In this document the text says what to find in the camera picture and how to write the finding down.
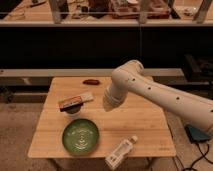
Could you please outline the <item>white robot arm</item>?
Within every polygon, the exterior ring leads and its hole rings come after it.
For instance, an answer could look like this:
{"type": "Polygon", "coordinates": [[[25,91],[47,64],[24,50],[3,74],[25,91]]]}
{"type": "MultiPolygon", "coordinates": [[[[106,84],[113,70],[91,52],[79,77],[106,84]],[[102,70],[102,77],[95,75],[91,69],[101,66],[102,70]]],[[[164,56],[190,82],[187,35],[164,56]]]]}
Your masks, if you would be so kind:
{"type": "Polygon", "coordinates": [[[112,71],[112,82],[103,96],[105,111],[121,106],[131,92],[213,135],[213,100],[149,80],[143,76],[143,71],[143,65],[138,60],[130,60],[112,71]]]}

